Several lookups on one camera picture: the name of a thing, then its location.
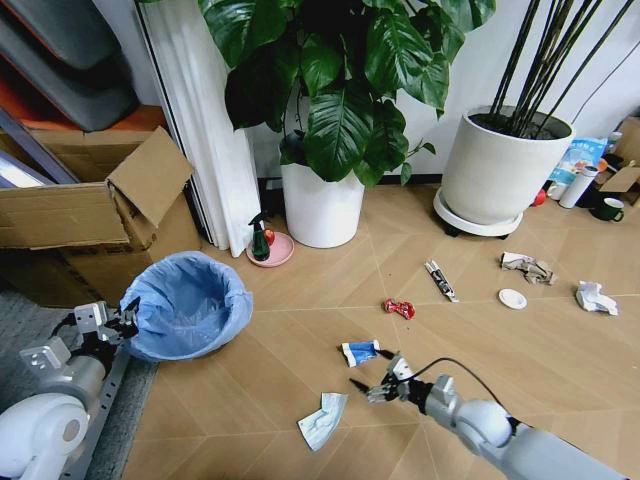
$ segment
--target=white plant pot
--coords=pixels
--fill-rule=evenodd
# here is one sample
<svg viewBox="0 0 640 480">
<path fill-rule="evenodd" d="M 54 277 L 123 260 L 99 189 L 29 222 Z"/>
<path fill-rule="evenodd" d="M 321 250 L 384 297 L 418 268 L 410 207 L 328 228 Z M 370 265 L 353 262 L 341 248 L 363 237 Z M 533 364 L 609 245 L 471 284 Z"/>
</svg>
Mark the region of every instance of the white plant pot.
<svg viewBox="0 0 640 480">
<path fill-rule="evenodd" d="M 309 247 L 331 248 L 356 234 L 364 185 L 353 172 L 325 182 L 298 164 L 282 165 L 282 188 L 289 233 Z"/>
<path fill-rule="evenodd" d="M 574 137 L 571 125 L 551 117 L 547 128 L 557 140 L 524 140 L 495 133 L 463 115 L 442 176 L 442 194 L 459 217 L 480 225 L 506 222 L 533 201 Z M 509 115 L 512 107 L 503 108 Z M 543 114 L 536 113 L 540 122 Z"/>
</svg>

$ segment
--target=blue face mask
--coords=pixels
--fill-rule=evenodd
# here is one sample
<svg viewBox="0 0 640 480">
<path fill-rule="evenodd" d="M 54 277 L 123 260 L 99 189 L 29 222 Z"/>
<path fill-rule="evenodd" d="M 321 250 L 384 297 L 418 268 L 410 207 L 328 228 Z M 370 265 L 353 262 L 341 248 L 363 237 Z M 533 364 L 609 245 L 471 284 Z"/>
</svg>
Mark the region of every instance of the blue face mask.
<svg viewBox="0 0 640 480">
<path fill-rule="evenodd" d="M 323 393 L 320 410 L 298 422 L 302 436 L 311 450 L 318 451 L 329 440 L 331 434 L 340 423 L 347 395 L 340 393 Z"/>
<path fill-rule="evenodd" d="M 342 353 L 347 357 L 347 363 L 350 367 L 355 367 L 375 358 L 378 355 L 376 350 L 380 350 L 380 344 L 377 340 L 342 344 Z"/>
</svg>

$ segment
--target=green spray bottle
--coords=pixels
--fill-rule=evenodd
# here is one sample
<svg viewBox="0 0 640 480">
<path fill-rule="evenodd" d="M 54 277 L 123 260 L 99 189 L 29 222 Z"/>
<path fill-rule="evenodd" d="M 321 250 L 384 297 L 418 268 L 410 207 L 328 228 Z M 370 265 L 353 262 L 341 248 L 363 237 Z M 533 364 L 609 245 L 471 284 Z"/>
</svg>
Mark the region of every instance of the green spray bottle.
<svg viewBox="0 0 640 480">
<path fill-rule="evenodd" d="M 271 253 L 269 243 L 267 243 L 267 238 L 264 236 L 264 230 L 260 223 L 262 220 L 266 220 L 267 218 L 268 213 L 263 211 L 249 222 L 249 225 L 253 225 L 253 245 L 251 247 L 251 253 L 253 253 L 253 258 L 259 262 L 267 260 Z"/>
</svg>

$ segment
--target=plastic bag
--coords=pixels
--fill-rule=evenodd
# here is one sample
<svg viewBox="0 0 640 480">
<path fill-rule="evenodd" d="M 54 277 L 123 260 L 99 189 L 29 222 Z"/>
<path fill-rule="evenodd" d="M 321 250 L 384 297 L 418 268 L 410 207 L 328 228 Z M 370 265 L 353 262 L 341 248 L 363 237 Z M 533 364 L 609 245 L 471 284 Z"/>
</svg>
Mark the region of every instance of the plastic bag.
<svg viewBox="0 0 640 480">
<path fill-rule="evenodd" d="M 140 297 L 139 333 L 132 355 L 150 361 L 184 360 L 215 350 L 251 318 L 253 296 L 236 272 L 201 252 L 181 252 L 142 272 L 120 300 Z"/>
<path fill-rule="evenodd" d="M 557 183 L 571 184 L 576 175 L 585 166 L 596 167 L 598 171 L 607 168 L 607 162 L 601 160 L 607 147 L 607 139 L 578 137 L 575 138 L 564 153 L 556 168 L 553 169 L 549 180 Z"/>
</svg>

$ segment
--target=trash can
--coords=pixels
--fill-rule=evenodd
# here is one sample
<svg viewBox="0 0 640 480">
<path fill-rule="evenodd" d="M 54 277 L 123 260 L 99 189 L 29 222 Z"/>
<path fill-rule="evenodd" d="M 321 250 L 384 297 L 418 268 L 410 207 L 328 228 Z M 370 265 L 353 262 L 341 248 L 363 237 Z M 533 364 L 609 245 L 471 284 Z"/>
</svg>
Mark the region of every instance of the trash can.
<svg viewBox="0 0 640 480">
<path fill-rule="evenodd" d="M 139 333 L 125 344 L 150 361 L 185 360 L 231 341 L 248 323 L 253 297 L 236 272 L 202 252 L 154 263 L 127 289 L 120 307 L 140 297 Z"/>
</svg>

